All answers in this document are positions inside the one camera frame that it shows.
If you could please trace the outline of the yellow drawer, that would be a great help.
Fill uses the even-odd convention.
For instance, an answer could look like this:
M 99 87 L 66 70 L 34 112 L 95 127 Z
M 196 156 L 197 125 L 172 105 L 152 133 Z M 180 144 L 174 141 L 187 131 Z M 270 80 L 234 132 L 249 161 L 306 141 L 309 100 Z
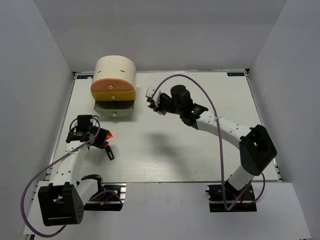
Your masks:
M 135 101 L 136 91 L 132 90 L 108 90 L 91 91 L 95 101 Z

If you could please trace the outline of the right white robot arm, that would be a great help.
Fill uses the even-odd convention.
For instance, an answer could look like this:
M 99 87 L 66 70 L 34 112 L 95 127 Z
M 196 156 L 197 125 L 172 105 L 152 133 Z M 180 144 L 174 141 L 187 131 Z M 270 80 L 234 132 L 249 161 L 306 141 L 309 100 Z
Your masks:
M 278 153 L 264 126 L 248 127 L 216 117 L 207 107 L 194 103 L 184 85 L 172 87 L 170 95 L 149 87 L 146 98 L 153 111 L 176 114 L 185 125 L 221 137 L 239 150 L 240 165 L 225 182 L 226 195 L 233 200 L 243 195 L 245 185 L 259 176 Z

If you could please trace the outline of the pink top drawer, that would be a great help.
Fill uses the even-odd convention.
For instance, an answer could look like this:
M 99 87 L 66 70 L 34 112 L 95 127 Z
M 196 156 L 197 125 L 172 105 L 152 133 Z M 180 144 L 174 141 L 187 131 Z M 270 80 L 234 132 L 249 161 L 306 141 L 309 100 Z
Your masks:
M 132 83 L 120 78 L 102 78 L 93 81 L 90 90 L 93 92 L 101 91 L 129 91 L 135 87 Z

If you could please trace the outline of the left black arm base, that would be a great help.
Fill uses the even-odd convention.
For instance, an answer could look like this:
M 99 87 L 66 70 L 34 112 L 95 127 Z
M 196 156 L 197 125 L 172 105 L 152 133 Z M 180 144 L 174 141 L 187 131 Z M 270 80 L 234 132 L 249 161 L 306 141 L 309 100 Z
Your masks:
M 119 212 L 122 210 L 126 198 L 126 183 L 104 183 L 102 192 L 84 205 L 85 211 Z

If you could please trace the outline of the green highlighter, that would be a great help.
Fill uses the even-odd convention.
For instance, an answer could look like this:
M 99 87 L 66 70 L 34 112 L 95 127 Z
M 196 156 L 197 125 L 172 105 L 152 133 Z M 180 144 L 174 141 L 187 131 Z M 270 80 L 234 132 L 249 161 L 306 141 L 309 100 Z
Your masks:
M 110 103 L 110 108 L 111 109 L 116 109 L 117 108 L 117 103 L 115 101 Z

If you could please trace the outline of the orange highlighter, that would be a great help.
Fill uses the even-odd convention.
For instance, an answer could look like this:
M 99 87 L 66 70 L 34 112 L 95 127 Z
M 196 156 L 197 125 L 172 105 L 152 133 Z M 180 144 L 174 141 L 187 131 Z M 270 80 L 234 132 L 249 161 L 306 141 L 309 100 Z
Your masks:
M 113 134 L 111 133 L 111 132 L 109 132 L 108 134 L 107 134 L 107 139 L 110 139 L 110 138 L 112 138 L 113 137 Z

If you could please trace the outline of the grey bottom drawer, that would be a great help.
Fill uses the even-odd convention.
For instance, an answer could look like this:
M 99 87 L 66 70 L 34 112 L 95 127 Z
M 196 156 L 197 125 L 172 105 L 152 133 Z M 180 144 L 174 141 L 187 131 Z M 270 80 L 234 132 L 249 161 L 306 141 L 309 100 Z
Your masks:
M 124 118 L 133 113 L 135 101 L 95 101 L 93 109 L 108 118 Z

